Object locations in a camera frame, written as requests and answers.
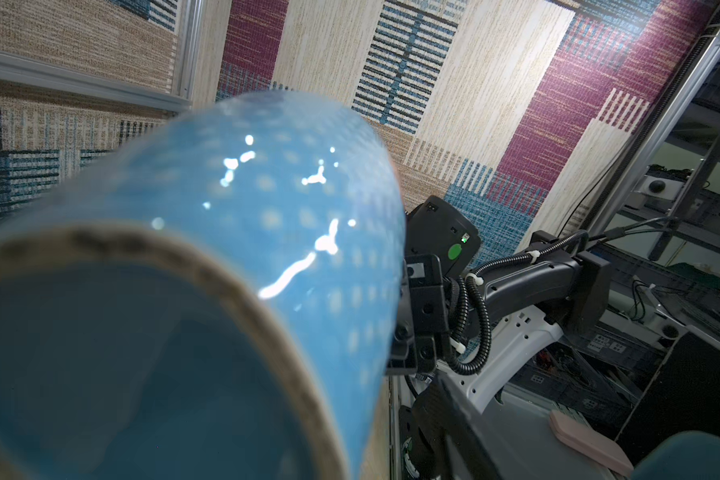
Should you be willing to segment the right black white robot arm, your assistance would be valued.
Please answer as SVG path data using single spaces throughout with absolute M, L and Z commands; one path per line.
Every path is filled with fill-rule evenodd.
M 407 479 L 497 479 L 482 421 L 488 404 L 538 352 L 604 314 L 614 266 L 594 248 L 659 233 L 658 217 L 600 234 L 537 231 L 521 252 L 478 266 L 476 227 L 430 196 L 405 215 L 397 324 L 386 372 L 411 382 L 411 421 L 396 453 Z

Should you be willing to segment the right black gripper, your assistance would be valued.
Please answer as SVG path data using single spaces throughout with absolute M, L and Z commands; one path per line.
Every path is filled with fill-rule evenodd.
M 434 254 L 405 258 L 387 376 L 430 374 L 450 345 L 446 282 Z

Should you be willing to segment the blue speckled mug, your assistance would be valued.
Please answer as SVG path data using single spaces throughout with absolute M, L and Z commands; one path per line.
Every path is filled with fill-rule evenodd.
M 342 104 L 260 91 L 0 223 L 0 479 L 354 479 L 404 273 Z

